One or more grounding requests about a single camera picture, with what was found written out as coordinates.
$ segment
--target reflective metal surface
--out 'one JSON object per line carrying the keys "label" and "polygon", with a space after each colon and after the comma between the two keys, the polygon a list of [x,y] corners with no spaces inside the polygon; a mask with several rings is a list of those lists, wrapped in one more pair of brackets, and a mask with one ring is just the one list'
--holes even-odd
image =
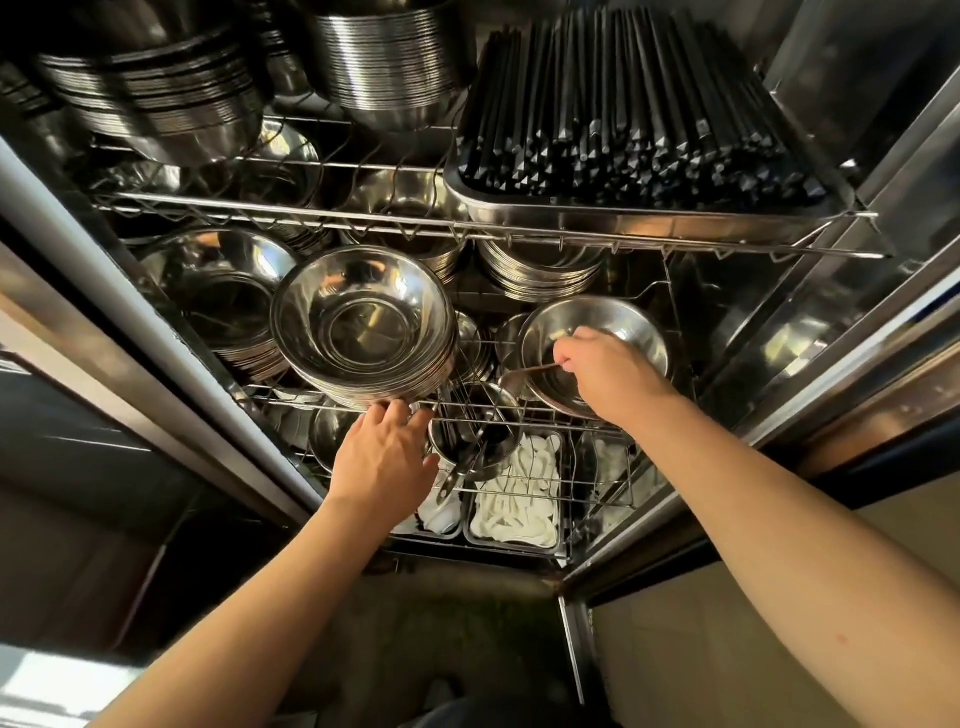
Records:
{"label": "reflective metal surface", "polygon": [[[940,257],[924,278],[945,274],[948,258],[942,255],[960,232],[954,222],[960,214],[955,175],[960,163],[958,103],[960,85],[951,77],[892,147],[888,159],[861,185],[871,210],[878,213],[876,226],[882,234],[866,221],[857,221],[824,233],[815,243],[887,250],[894,258],[868,265],[800,261],[774,278],[776,285],[765,294],[767,300],[761,299],[762,310],[752,311],[749,301],[726,303],[744,323],[736,350],[700,397],[713,417],[727,426],[748,418],[753,425],[745,423],[744,431],[750,431],[777,408],[775,401],[790,400],[787,392],[803,391],[817,377],[815,372],[827,371],[828,360],[839,359],[836,344],[851,341],[848,334],[855,329],[867,331],[869,321],[877,320],[879,304],[899,300],[899,305],[907,305],[923,295],[930,283],[921,283],[916,274],[925,264]],[[728,262],[732,264],[728,275],[735,280],[741,264]],[[898,298],[887,303],[899,288]],[[831,349],[833,354],[826,354]],[[813,368],[805,371],[812,362]]]}
{"label": "reflective metal surface", "polygon": [[300,376],[358,409],[419,400],[453,368],[456,317],[440,282],[385,248],[341,248],[303,263],[276,293],[271,329]]}
{"label": "reflective metal surface", "polygon": [[273,295],[297,264],[290,249],[258,232],[209,228],[164,238],[141,261],[212,350],[254,381],[286,370],[269,322]]}
{"label": "reflective metal surface", "polygon": [[804,443],[797,474],[827,473],[958,405],[960,343],[955,343]]}
{"label": "reflective metal surface", "polygon": [[337,409],[318,409],[310,413],[310,451],[328,473],[333,473],[333,461],[344,438],[360,417],[359,412],[344,412]]}
{"label": "reflective metal surface", "polygon": [[[606,331],[626,341],[644,352],[658,372],[668,375],[670,355],[657,324],[630,303],[602,296],[577,296],[542,306],[530,314],[518,337],[521,366],[551,363],[554,342],[580,326]],[[532,374],[528,386],[545,404],[560,412],[596,419],[580,397],[576,377],[563,369]]]}
{"label": "reflective metal surface", "polygon": [[307,25],[329,98],[372,129],[435,124],[472,79],[475,37],[456,0],[327,6]]}
{"label": "reflective metal surface", "polygon": [[[411,217],[441,220],[468,220],[467,209],[447,193],[443,178],[435,172],[414,169],[381,170],[369,174],[357,184],[341,206],[346,212],[390,212]],[[344,242],[352,245],[384,245],[412,255],[437,274],[443,283],[453,279],[460,253],[467,238],[386,234],[367,231],[362,224],[350,224],[341,231]]]}
{"label": "reflective metal surface", "polygon": [[765,83],[839,165],[956,15],[944,0],[806,0]]}
{"label": "reflective metal surface", "polygon": [[147,159],[182,167],[196,167],[236,157],[256,143],[260,114],[247,113],[249,106],[255,106],[250,97],[229,103],[235,106],[231,115],[242,114],[239,118],[204,129],[160,137],[126,136],[127,143]]}
{"label": "reflective metal surface", "polygon": [[457,333],[460,348],[457,350],[456,373],[462,381],[486,381],[493,374],[493,346],[490,335],[466,313],[457,311]]}
{"label": "reflective metal surface", "polygon": [[606,251],[577,245],[477,242],[480,260],[491,279],[512,299],[554,301],[586,291],[607,259]]}
{"label": "reflective metal surface", "polygon": [[[489,423],[477,457],[468,459],[463,478],[471,482],[493,480],[509,467],[511,456],[520,444],[523,427],[520,426],[522,418],[516,409],[516,400],[492,382],[467,383],[462,391],[464,410],[472,411],[479,420]],[[462,417],[463,413],[446,412],[444,415]],[[476,446],[476,431],[445,425],[436,419],[430,422],[430,445],[443,462],[456,466],[464,453]]]}
{"label": "reflective metal surface", "polygon": [[[231,26],[222,18],[220,25],[206,26],[189,38],[163,42],[197,18],[182,9],[188,19],[174,22],[171,34],[163,27],[163,15],[150,6],[153,0],[125,1],[133,2],[126,8],[130,16],[117,3],[114,21],[130,26],[132,38],[126,41],[132,43],[91,42],[102,31],[109,35],[111,23],[81,23],[78,42],[95,50],[61,55],[64,51],[57,48],[37,56],[58,95],[92,132],[126,139],[144,157],[164,164],[198,167],[248,151],[260,131],[263,102]],[[86,4],[97,15],[111,5]],[[180,20],[179,12],[173,16]],[[141,20],[150,27],[137,37]]]}
{"label": "reflective metal surface", "polygon": [[313,93],[303,61],[291,51],[277,26],[274,11],[266,0],[247,0],[253,26],[266,54],[267,72],[277,96],[304,96]]}
{"label": "reflective metal surface", "polygon": [[[312,207],[320,203],[324,169],[313,142],[289,122],[264,119],[260,137],[251,152],[253,164],[235,161],[229,165],[239,185],[238,199],[245,202]],[[276,220],[258,223],[304,257],[330,244],[333,231],[317,233],[300,225],[282,225]]]}
{"label": "reflective metal surface", "polygon": [[3,245],[0,346],[254,511],[306,521],[269,476]]}
{"label": "reflective metal surface", "polygon": [[263,414],[283,442],[291,448],[300,452],[310,449],[310,422],[314,414],[311,410],[268,404]]}
{"label": "reflective metal surface", "polygon": [[[517,353],[518,337],[529,316],[528,313],[519,313],[508,319],[503,326],[496,330],[493,346],[496,351],[496,358],[500,362],[501,373],[520,368],[520,357]],[[530,391],[530,387],[524,384],[516,398],[518,401],[528,401],[535,400],[537,397]]]}
{"label": "reflective metal surface", "polygon": [[211,26],[224,21],[226,6],[217,2],[192,0],[93,0],[75,3],[70,19],[89,50],[100,53],[109,48],[115,53],[147,51],[184,42]]}

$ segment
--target metal container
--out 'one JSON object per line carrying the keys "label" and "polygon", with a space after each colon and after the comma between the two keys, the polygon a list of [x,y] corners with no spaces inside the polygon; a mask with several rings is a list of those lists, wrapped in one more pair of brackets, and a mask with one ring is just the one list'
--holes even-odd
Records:
{"label": "metal container", "polygon": [[[670,371],[670,354],[660,327],[636,306],[604,296],[575,296],[541,306],[527,319],[518,338],[521,367],[553,362],[553,345],[586,326],[612,333],[644,352],[663,376]],[[563,369],[537,372],[527,379],[531,391],[558,412],[571,417],[597,419],[577,389],[577,378]]]}
{"label": "metal container", "polygon": [[412,257],[355,246],[318,255],[277,290],[271,329],[297,373],[353,409],[420,400],[453,371],[456,315]]}
{"label": "metal container", "polygon": [[560,437],[560,447],[557,451],[557,472],[560,476],[560,488],[558,491],[558,512],[560,516],[560,522],[557,523],[557,545],[552,548],[541,548],[539,546],[530,546],[528,544],[519,544],[511,542],[502,542],[497,541],[496,539],[488,539],[480,536],[476,536],[470,530],[470,523],[473,520],[473,515],[476,510],[476,500],[479,495],[476,491],[465,494],[464,498],[464,537],[467,539],[468,543],[474,546],[482,546],[485,548],[496,548],[504,551],[512,551],[516,553],[530,553],[537,554],[539,556],[546,556],[552,558],[563,558],[567,555],[567,538],[570,533],[571,528],[571,514],[570,514],[570,499],[572,494],[570,493],[570,468],[568,467],[568,458],[569,455],[566,451],[568,448],[567,439],[561,432],[556,430],[551,430],[549,428],[539,428],[539,427],[528,427],[526,433],[529,435],[535,435],[540,437],[549,437],[551,435],[557,435]]}
{"label": "metal container", "polygon": [[785,207],[762,214],[717,210],[665,210],[634,207],[578,205],[559,198],[496,195],[470,189],[457,169],[457,156],[450,155],[444,182],[451,194],[467,206],[470,219],[478,223],[541,228],[556,231],[599,232],[650,238],[702,240],[708,242],[789,243],[812,234],[831,222],[852,217],[858,210],[852,188],[827,163],[822,153],[800,132],[784,109],[798,143],[828,191],[813,207]]}
{"label": "metal container", "polygon": [[[455,412],[442,412],[445,417],[486,421],[487,435],[480,462],[463,475],[465,482],[493,480],[509,467],[510,458],[523,435],[522,419],[516,400],[492,382],[469,382],[455,390],[461,394],[462,405],[454,405]],[[431,448],[440,459],[456,466],[459,455],[476,442],[476,431],[481,425],[458,423],[450,426],[440,420],[432,420],[427,432]],[[503,439],[494,441],[492,429],[500,427]]]}
{"label": "metal container", "polygon": [[331,3],[306,20],[326,95],[371,129],[434,124],[472,80],[475,37],[458,0]]}
{"label": "metal container", "polygon": [[[413,169],[385,169],[367,175],[353,187],[339,209],[344,212],[392,212],[429,219],[469,219],[467,209],[447,193],[439,174]],[[442,283],[453,280],[457,260],[467,246],[465,236],[456,239],[418,235],[417,231],[368,232],[363,223],[346,219],[344,222],[350,225],[348,230],[341,231],[345,243],[384,245],[412,255],[436,273]]]}
{"label": "metal container", "polygon": [[201,228],[157,241],[140,259],[214,352],[253,381],[287,370],[269,321],[274,292],[297,264],[293,251],[256,231]]}

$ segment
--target finger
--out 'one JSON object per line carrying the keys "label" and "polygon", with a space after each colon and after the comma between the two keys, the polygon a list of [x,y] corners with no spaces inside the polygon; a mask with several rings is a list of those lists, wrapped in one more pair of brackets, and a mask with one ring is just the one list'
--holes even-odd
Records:
{"label": "finger", "polygon": [[582,341],[598,339],[601,336],[603,336],[603,331],[598,331],[597,329],[590,327],[577,327],[577,330],[573,332],[573,338],[580,339]]}
{"label": "finger", "polygon": [[367,413],[364,412],[360,417],[353,421],[353,424],[350,426],[350,429],[347,430],[347,437],[351,437],[360,431],[360,428],[363,426],[364,420],[367,419]]}
{"label": "finger", "polygon": [[430,426],[430,421],[433,419],[433,410],[428,407],[423,407],[414,412],[414,416],[410,418],[410,422],[407,426],[413,430],[414,436],[417,438],[417,444],[422,445],[426,440],[426,430]]}
{"label": "finger", "polygon": [[371,404],[367,414],[364,415],[364,424],[367,426],[379,425],[383,422],[386,414],[387,410],[382,404]]}
{"label": "finger", "polygon": [[390,425],[404,426],[410,419],[410,406],[403,400],[393,400],[387,407],[387,414],[383,417],[383,422]]}
{"label": "finger", "polygon": [[572,336],[564,336],[553,344],[553,360],[564,365],[564,370],[572,372],[578,354],[583,350],[584,341]]}

